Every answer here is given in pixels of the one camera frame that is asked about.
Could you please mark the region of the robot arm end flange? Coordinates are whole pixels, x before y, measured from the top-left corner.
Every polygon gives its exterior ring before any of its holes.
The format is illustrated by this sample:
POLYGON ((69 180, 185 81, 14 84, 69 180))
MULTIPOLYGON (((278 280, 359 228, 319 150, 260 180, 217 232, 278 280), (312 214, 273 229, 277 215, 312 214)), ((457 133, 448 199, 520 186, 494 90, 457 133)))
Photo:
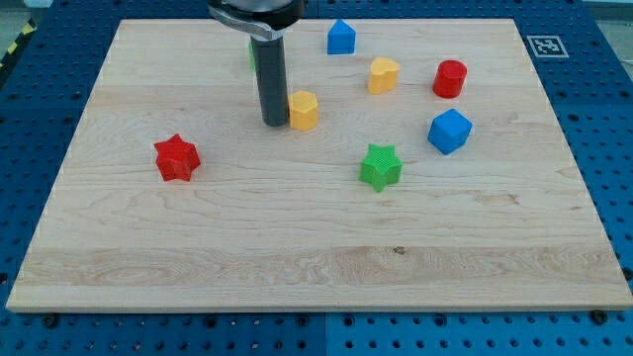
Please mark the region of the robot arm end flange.
POLYGON ((304 0, 208 0, 207 5, 216 21, 259 41, 281 38, 305 14, 304 0))

